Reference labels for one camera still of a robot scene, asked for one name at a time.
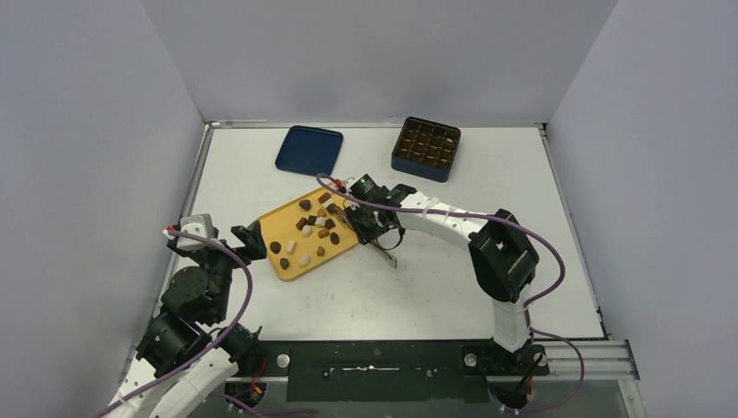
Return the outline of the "yellow plastic tray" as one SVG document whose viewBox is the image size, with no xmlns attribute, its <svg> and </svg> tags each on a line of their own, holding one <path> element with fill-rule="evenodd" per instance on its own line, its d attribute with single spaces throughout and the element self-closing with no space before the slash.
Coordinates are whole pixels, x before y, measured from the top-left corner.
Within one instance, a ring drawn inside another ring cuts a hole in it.
<svg viewBox="0 0 738 418">
<path fill-rule="evenodd" d="M 359 244 L 344 203 L 319 187 L 258 218 L 267 257 L 282 281 L 292 281 Z"/>
</svg>

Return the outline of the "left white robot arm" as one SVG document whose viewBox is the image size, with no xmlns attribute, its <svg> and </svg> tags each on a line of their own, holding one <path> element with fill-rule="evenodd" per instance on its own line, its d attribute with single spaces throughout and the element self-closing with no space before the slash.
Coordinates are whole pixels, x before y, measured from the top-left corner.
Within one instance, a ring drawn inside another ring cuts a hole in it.
<svg viewBox="0 0 738 418">
<path fill-rule="evenodd" d="M 234 271 L 246 272 L 267 256 L 260 222 L 231 228 L 241 243 L 235 248 L 219 238 L 207 214 L 182 218 L 163 233 L 168 248 L 193 264 L 171 277 L 136 347 L 134 362 L 147 365 L 152 378 L 127 374 L 101 417 L 186 417 L 228 378 L 266 369 L 259 332 L 239 323 L 252 298 L 251 276 L 234 319 L 216 333 L 206 331 L 226 319 Z"/>
</svg>

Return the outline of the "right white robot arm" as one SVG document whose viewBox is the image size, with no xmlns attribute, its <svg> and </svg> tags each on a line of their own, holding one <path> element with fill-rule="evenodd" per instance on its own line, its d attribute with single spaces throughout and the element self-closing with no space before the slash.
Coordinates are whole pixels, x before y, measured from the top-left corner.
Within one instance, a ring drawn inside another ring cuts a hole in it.
<svg viewBox="0 0 738 418">
<path fill-rule="evenodd" d="M 530 316 L 524 301 L 540 260 L 529 238 L 509 225 L 517 219 L 499 209 L 494 216 L 503 224 L 479 218 L 475 212 L 452 214 L 459 209 L 409 186 L 389 189 L 364 175 L 348 189 L 348 195 L 369 206 L 352 205 L 346 216 L 359 241 L 367 243 L 393 228 L 416 231 L 467 250 L 481 290 L 493 300 L 493 361 L 512 373 L 527 361 L 525 346 L 532 339 Z"/>
</svg>

